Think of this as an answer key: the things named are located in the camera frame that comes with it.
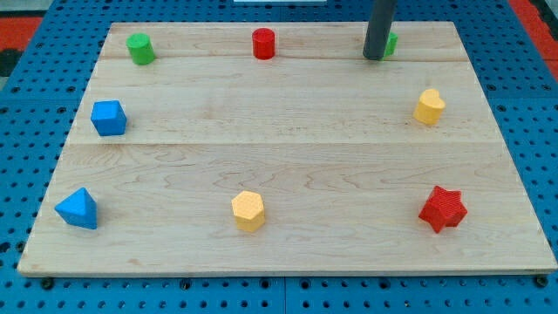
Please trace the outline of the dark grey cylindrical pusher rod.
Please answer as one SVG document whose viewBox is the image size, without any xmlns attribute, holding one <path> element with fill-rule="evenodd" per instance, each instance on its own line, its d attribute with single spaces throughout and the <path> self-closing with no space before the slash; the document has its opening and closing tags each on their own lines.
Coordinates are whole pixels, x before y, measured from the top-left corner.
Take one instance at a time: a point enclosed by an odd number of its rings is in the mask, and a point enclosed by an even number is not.
<svg viewBox="0 0 558 314">
<path fill-rule="evenodd" d="M 384 57 L 397 0 L 374 0 L 364 38 L 363 56 L 369 60 Z"/>
</svg>

